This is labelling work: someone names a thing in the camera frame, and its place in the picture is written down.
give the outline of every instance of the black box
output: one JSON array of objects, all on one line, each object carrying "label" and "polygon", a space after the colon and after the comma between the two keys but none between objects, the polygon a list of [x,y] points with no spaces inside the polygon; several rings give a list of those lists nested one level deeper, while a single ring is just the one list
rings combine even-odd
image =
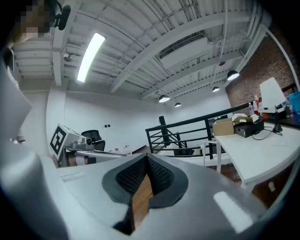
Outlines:
[{"label": "black box", "polygon": [[234,125],[234,133],[242,137],[251,137],[256,132],[260,132],[264,129],[263,121],[259,120],[255,123],[252,122],[241,122]]}]

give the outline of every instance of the power cord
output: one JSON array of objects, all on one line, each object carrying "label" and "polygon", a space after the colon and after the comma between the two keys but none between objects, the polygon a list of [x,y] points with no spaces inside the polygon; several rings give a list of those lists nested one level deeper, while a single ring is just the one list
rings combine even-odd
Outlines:
[{"label": "power cord", "polygon": [[255,139],[255,140],[258,140],[258,141],[259,141],[259,140],[263,140],[263,139],[267,138],[271,133],[275,133],[275,134],[277,134],[277,135],[279,135],[279,136],[282,136],[282,133],[274,132],[274,131],[267,130],[267,129],[264,129],[264,130],[265,130],[265,131],[269,131],[270,133],[269,133],[268,135],[266,135],[264,138],[261,138],[261,139],[254,138],[254,137],[253,137],[254,134],[252,134],[252,138]]}]

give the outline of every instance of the white ceiling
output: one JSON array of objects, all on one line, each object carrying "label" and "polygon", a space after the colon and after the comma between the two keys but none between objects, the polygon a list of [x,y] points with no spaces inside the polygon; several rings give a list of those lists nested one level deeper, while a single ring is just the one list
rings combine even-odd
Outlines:
[{"label": "white ceiling", "polygon": [[[210,85],[224,85],[228,70],[236,69],[249,48],[263,10],[251,0],[227,0],[225,31],[224,0],[66,0],[72,11],[64,31],[14,46],[22,79],[76,81],[81,60],[95,32],[106,37],[97,53],[86,82],[109,89],[139,94],[140,99],[173,98]],[[166,69],[158,54],[187,36],[203,34],[212,46],[187,62]],[[73,53],[66,62],[64,53]]]}]

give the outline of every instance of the rectangular ceiling light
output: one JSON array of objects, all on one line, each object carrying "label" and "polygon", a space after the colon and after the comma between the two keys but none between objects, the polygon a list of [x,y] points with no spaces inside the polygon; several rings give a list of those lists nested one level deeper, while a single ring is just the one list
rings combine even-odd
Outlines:
[{"label": "rectangular ceiling light", "polygon": [[105,40],[105,37],[101,36],[98,33],[95,33],[92,40],[90,41],[90,44],[88,45],[88,48],[86,49],[80,68],[77,76],[77,80],[84,82],[86,75],[88,74],[90,65],[92,64],[92,61],[94,57],[96,56],[96,53],[98,52],[100,46],[103,44]]}]

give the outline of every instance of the brick wall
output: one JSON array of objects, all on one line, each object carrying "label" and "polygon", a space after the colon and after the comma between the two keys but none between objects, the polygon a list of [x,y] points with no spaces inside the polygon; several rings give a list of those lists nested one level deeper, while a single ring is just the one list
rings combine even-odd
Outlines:
[{"label": "brick wall", "polygon": [[[276,25],[271,25],[270,30],[288,54],[297,77],[300,79],[300,66],[289,43]],[[281,88],[294,83],[292,72],[284,55],[273,39],[267,36],[241,70],[240,77],[226,87],[231,107],[253,101],[254,95],[261,97],[259,85],[271,77],[275,77]],[[291,94],[291,90],[285,92],[285,95],[289,94]],[[239,112],[249,114],[246,109]]]}]

